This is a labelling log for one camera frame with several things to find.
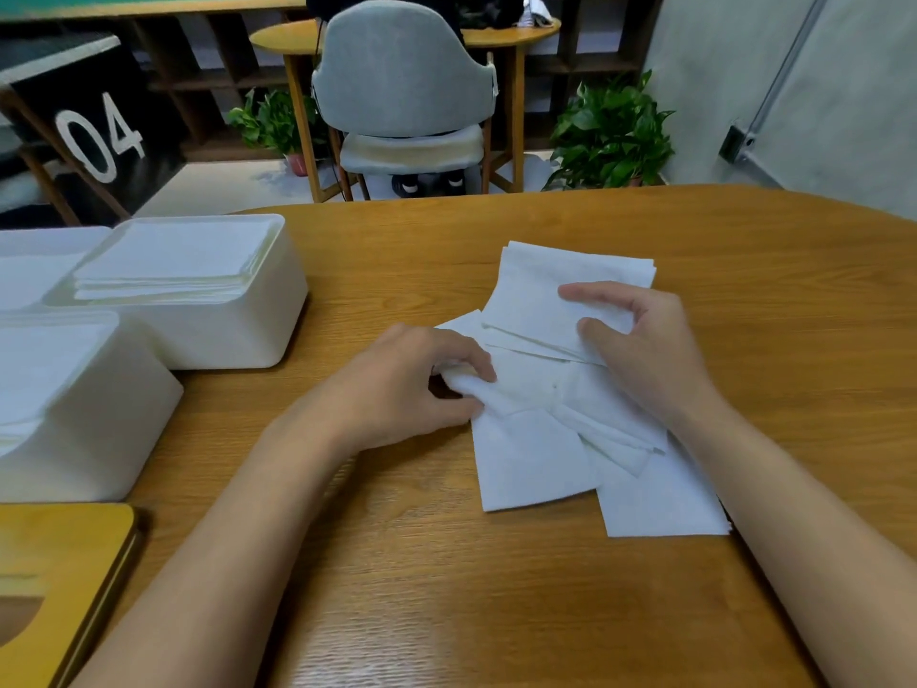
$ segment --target chair backrest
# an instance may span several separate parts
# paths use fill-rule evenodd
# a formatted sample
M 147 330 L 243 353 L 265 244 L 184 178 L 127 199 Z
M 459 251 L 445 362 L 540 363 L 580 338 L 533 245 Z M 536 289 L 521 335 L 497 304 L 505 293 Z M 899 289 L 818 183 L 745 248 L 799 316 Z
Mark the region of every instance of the chair backrest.
M 471 59 L 427 7 L 364 1 L 335 16 L 325 33 L 312 90 L 329 126 L 373 137 L 422 137 L 493 114 L 493 66 Z

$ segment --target white plastic container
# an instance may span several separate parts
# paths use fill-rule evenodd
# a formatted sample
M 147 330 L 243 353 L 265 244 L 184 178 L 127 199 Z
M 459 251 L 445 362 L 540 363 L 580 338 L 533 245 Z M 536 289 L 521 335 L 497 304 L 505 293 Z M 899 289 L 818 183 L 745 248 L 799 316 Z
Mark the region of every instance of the white plastic container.
M 181 384 L 115 313 L 4 315 L 0 331 L 14 338 L 6 345 L 7 351 L 16 343 L 14 334 L 23 329 L 32 334 L 29 337 L 47 330 L 55 334 L 56 343 L 74 338 L 79 330 L 81 342 L 85 345 L 89 334 L 93 345 L 73 370 L 59 363 L 67 369 L 58 375 L 66 376 L 60 383 L 48 382 L 53 392 L 36 399 L 40 405 L 34 410 L 18 403 L 27 401 L 28 391 L 10 379 L 14 372 L 7 359 L 7 408 L 2 416 L 7 424 L 0 425 L 0 433 L 6 435 L 0 443 L 0 502 L 123 499 L 178 404 Z M 20 382 L 23 376 L 28 379 L 29 372 L 19 372 Z M 24 428 L 10 427 L 10 410 L 31 416 L 20 423 Z M 16 432 L 19 436 L 11 439 L 10 434 Z
M 0 312 L 38 304 L 111 233 L 107 226 L 0 231 Z
M 270 222 L 277 234 L 247 286 L 229 301 L 105 301 L 75 298 L 71 275 L 42 303 L 51 309 L 93 308 L 118 312 L 148 341 L 169 369 L 254 369 L 277 364 L 286 351 L 308 286 L 303 266 L 280 215 L 169 217 L 128 220 L 117 226 L 88 259 L 107 250 L 133 223 L 201 222 L 226 217 Z

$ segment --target black bag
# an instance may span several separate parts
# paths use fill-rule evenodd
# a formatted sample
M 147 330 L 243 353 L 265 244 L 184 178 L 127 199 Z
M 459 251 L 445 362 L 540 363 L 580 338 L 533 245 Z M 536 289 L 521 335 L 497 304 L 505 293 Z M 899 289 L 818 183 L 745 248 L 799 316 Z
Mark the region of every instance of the black bag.
M 522 0 L 456 0 L 462 28 L 509 28 L 522 16 Z

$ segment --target left hand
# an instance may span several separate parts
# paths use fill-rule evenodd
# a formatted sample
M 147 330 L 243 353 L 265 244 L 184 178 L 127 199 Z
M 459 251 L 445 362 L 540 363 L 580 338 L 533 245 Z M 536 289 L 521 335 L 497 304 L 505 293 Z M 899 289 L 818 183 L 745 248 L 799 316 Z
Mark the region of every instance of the left hand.
M 496 381 L 490 354 L 470 337 L 398 323 L 278 422 L 305 430 L 331 428 L 348 456 L 463 425 L 483 405 L 471 397 L 439 399 L 427 387 L 437 366 L 451 361 L 467 362 L 481 379 Z

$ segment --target green leaves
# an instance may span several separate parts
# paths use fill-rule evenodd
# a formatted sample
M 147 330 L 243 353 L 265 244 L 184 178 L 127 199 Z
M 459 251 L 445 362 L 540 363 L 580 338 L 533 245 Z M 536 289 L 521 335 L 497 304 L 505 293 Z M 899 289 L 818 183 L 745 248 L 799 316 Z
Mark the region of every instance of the green leaves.
M 642 176 L 656 183 L 675 153 L 662 124 L 674 112 L 660 112 L 646 91 L 652 72 L 636 86 L 620 79 L 600 86 L 580 83 L 576 98 L 557 119 L 552 159 L 560 160 L 548 184 L 566 188 L 619 188 Z
M 304 99 L 304 109 L 313 143 L 327 144 L 327 126 L 318 114 L 312 97 Z M 255 90 L 252 89 L 245 95 L 245 105 L 232 109 L 228 120 L 251 148 L 274 149 L 287 155 L 299 152 L 302 147 L 289 91 L 267 91 L 256 107 Z

